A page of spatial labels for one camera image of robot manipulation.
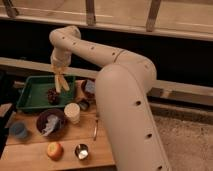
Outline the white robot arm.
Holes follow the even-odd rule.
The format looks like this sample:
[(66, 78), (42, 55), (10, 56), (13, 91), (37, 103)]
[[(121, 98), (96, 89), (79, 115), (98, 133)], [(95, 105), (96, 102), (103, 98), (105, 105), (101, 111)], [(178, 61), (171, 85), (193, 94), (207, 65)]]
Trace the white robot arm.
[(98, 114), (118, 171), (172, 171), (147, 93), (157, 79), (153, 62), (137, 53), (85, 41), (79, 29), (53, 30), (51, 63), (67, 66), (75, 54), (101, 68), (95, 79)]

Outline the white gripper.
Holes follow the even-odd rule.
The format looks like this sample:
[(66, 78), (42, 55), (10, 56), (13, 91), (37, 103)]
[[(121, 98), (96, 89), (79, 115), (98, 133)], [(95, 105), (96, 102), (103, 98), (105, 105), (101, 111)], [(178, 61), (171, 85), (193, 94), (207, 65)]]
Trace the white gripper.
[(71, 64), (71, 53), (54, 49), (50, 60), (54, 72), (63, 72)]

